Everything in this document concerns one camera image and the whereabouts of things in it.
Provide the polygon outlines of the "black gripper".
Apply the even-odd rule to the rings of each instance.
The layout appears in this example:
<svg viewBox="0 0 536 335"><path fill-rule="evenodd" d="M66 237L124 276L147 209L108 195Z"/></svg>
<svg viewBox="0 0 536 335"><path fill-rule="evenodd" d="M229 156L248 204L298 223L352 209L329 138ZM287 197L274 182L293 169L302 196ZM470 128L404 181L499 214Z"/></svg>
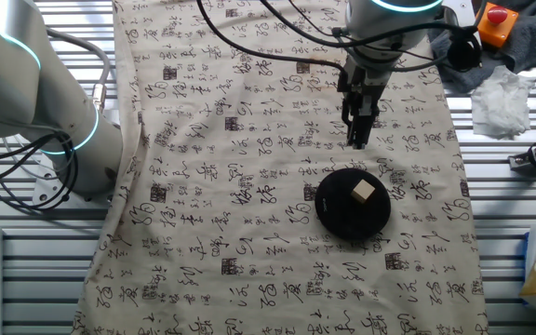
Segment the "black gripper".
<svg viewBox="0 0 536 335"><path fill-rule="evenodd" d="M347 126L347 144L356 149L364 149L375 119L380 114L377 107L388 83L388 73L362 67L352 56L347 56L340 73L338 91L344 94L356 93L370 107L362 108L355 118L355 107L347 99L342 100L342 121Z"/></svg>

